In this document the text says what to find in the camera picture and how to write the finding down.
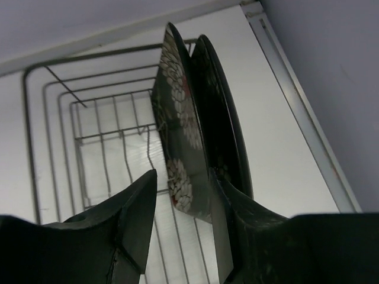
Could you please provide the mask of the black square floral plate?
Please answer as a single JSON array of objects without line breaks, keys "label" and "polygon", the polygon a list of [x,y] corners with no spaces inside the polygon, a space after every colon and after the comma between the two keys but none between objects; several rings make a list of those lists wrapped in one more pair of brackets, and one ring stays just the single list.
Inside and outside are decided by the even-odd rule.
[{"label": "black square floral plate", "polygon": [[190,60],[207,166],[252,198],[252,179],[239,117],[219,57],[206,35],[197,39]]}]

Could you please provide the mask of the black rectangular floral plate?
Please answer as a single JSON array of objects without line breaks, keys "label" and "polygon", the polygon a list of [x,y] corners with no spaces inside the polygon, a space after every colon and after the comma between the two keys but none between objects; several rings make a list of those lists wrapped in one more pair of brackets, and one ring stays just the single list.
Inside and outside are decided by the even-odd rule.
[{"label": "black rectangular floral plate", "polygon": [[151,102],[172,205],[211,222],[207,165],[195,106],[198,83],[189,55],[177,28],[167,23]]}]

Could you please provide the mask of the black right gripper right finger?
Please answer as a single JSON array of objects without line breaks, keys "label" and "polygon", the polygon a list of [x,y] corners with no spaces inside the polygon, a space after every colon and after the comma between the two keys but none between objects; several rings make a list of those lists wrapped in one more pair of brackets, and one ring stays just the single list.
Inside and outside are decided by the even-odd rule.
[{"label": "black right gripper right finger", "polygon": [[378,282],[378,214],[286,218],[208,176],[221,283]]}]

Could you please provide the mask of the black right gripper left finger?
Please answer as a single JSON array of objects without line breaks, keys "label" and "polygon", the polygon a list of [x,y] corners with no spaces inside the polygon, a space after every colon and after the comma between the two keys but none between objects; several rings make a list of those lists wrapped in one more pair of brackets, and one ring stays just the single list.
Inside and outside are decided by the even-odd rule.
[{"label": "black right gripper left finger", "polygon": [[2,283],[138,283],[145,273],[158,174],[64,222],[1,217]]}]

